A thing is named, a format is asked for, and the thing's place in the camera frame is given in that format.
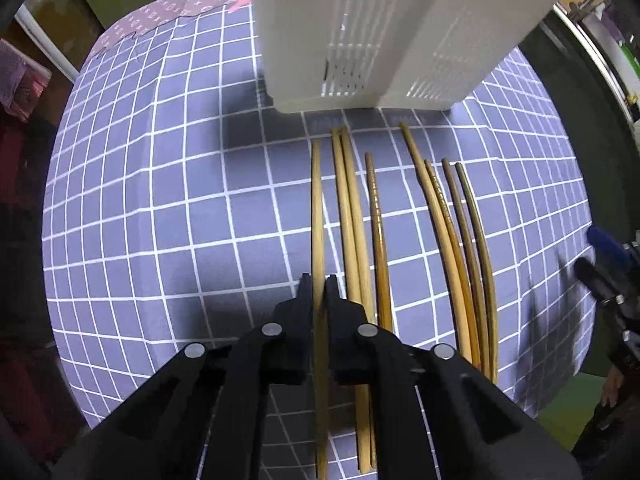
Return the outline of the person's right hand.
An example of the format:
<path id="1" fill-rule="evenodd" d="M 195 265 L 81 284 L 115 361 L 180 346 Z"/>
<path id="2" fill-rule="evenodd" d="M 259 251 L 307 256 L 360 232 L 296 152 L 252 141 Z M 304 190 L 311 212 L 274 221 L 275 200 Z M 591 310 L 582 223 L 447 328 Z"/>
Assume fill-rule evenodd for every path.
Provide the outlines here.
<path id="1" fill-rule="evenodd" d="M 612 365 L 602 387 L 602 396 L 600 399 L 602 406 L 608 405 L 614 408 L 617 403 L 620 387 L 623 385 L 624 380 L 623 373 L 615 365 Z"/>

